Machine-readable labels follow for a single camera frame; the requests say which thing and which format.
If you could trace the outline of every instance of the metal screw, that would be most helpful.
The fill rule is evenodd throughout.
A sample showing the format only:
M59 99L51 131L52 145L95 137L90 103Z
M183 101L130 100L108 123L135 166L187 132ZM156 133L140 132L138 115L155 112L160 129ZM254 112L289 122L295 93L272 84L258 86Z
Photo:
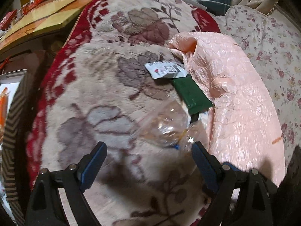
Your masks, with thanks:
M258 170L256 170L256 169L252 169L251 172L252 172L254 175L257 175L257 174L258 174Z
M71 165L68 166L68 168L70 170L75 170L77 168L77 165L76 164L71 164Z
M222 168L225 170L225 171L229 171L230 170L230 167L228 165L222 165Z
M48 169L47 168L42 168L40 170L40 174L45 174L46 172L48 172Z

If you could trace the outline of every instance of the green package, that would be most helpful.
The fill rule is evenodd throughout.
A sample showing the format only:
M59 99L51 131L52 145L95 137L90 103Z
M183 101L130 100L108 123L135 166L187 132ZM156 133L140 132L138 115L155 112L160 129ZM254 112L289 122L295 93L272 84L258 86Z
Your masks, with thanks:
M212 102L188 74L186 77L172 79L172 83L185 102L190 115L203 112L213 107Z

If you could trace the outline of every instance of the pink quilted fabric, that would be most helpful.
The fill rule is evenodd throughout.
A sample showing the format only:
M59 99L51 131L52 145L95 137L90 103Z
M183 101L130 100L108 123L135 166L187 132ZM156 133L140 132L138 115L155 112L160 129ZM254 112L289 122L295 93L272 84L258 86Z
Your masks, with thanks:
M170 50L213 101L209 153L241 170L257 168L279 185L285 175L282 132L272 99L239 45L213 32L183 32Z

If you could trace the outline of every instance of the white packet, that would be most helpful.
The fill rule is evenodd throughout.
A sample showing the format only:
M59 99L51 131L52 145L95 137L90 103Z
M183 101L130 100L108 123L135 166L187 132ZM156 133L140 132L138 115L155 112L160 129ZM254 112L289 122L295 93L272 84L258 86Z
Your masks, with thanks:
M153 79L186 77L188 72L175 62L163 61L146 63L145 68L150 72Z

